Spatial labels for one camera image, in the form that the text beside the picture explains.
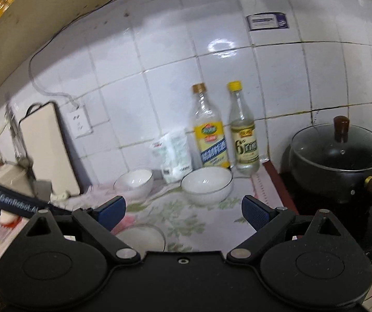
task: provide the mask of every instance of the plastic bottle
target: plastic bottle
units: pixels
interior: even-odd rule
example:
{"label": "plastic bottle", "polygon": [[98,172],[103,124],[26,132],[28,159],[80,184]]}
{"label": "plastic bottle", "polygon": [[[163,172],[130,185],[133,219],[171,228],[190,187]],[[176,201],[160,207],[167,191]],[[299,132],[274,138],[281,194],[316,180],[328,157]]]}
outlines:
{"label": "plastic bottle", "polygon": [[229,82],[228,88],[231,92],[232,104],[229,123],[234,142],[236,167],[239,172],[249,176],[256,173],[259,169],[259,153],[257,137],[255,135],[254,117],[241,92],[241,82]]}
{"label": "plastic bottle", "polygon": [[203,166],[230,167],[220,112],[209,103],[204,83],[195,84],[193,125]]}

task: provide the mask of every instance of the beige cutting board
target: beige cutting board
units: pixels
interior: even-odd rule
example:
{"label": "beige cutting board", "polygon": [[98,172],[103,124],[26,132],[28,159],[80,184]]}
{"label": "beige cutting board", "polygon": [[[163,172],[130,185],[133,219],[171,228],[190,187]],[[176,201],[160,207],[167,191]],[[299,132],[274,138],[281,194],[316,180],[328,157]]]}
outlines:
{"label": "beige cutting board", "polygon": [[63,143],[53,103],[47,103],[20,121],[27,152],[33,159],[37,180],[51,180],[53,192],[80,194],[73,168]]}

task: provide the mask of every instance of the electrical outlet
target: electrical outlet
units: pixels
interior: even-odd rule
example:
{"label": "electrical outlet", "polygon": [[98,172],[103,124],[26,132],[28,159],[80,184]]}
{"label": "electrical outlet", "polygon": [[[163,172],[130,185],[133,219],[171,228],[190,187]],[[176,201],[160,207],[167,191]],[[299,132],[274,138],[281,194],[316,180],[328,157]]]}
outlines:
{"label": "electrical outlet", "polygon": [[84,107],[79,107],[79,109],[68,113],[67,121],[74,138],[86,136],[93,132]]}

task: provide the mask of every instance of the purple and white sticker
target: purple and white sticker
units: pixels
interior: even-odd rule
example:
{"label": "purple and white sticker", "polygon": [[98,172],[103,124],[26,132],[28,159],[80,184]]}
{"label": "purple and white sticker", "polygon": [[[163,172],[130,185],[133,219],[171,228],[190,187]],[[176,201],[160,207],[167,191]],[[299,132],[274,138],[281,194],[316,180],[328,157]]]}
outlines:
{"label": "purple and white sticker", "polygon": [[250,31],[289,28],[286,14],[260,13],[247,16]]}

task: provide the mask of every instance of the yellow label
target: yellow label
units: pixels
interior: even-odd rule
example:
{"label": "yellow label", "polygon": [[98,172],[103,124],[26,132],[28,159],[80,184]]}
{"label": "yellow label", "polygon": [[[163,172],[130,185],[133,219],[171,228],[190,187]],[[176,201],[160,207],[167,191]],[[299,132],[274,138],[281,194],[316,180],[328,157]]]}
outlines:
{"label": "yellow label", "polygon": [[251,164],[259,159],[255,126],[231,127],[235,156],[239,164]]}
{"label": "yellow label", "polygon": [[230,167],[222,122],[210,122],[195,127],[195,136],[203,166]]}

